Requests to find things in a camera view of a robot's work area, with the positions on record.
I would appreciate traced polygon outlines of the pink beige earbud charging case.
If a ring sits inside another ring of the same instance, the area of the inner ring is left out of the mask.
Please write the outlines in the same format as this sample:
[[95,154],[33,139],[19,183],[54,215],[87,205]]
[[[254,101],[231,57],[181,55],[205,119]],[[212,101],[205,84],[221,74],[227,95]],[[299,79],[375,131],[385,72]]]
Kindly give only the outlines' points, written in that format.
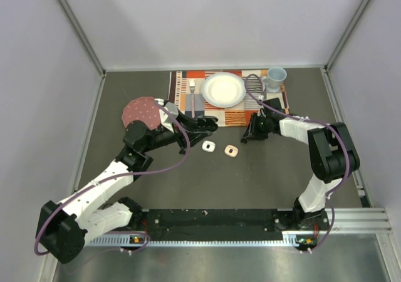
[[227,145],[224,153],[229,157],[235,158],[239,153],[239,149],[233,145]]

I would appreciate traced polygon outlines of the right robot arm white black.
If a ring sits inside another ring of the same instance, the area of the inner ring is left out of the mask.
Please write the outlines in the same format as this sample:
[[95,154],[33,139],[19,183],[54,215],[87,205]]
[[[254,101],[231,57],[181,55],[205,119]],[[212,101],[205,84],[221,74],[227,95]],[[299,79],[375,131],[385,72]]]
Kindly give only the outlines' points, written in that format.
[[346,125],[312,122],[309,118],[287,115],[279,98],[263,101],[263,107],[251,115],[241,142],[266,140],[274,133],[308,146],[313,175],[304,192],[296,198],[291,214],[277,212],[274,225],[279,230],[291,227],[310,229],[318,224],[331,194],[343,179],[360,166],[360,158]]

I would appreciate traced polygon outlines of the white earbud charging case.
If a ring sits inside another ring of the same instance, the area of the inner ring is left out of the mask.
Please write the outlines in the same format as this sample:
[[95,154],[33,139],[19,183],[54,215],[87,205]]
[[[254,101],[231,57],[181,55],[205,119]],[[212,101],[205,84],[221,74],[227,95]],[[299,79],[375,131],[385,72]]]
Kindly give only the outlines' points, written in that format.
[[211,142],[209,140],[205,140],[202,143],[202,150],[205,151],[205,152],[212,153],[212,152],[215,151],[215,149],[216,149],[216,145],[215,145],[214,142]]

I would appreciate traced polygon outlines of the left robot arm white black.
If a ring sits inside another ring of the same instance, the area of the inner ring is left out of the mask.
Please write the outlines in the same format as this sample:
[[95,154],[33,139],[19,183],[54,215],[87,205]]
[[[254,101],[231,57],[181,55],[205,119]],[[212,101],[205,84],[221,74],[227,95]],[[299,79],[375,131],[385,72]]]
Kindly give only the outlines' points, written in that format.
[[166,107],[134,108],[123,115],[125,120],[124,147],[110,165],[81,190],[59,203],[48,201],[39,215],[34,252],[41,256],[39,247],[52,254],[60,263],[75,259],[95,238],[116,228],[136,229],[141,225],[139,205],[132,201],[106,203],[116,192],[149,175],[153,159],[146,153],[173,143],[180,154],[218,128],[218,119],[201,115],[185,116],[177,109]]

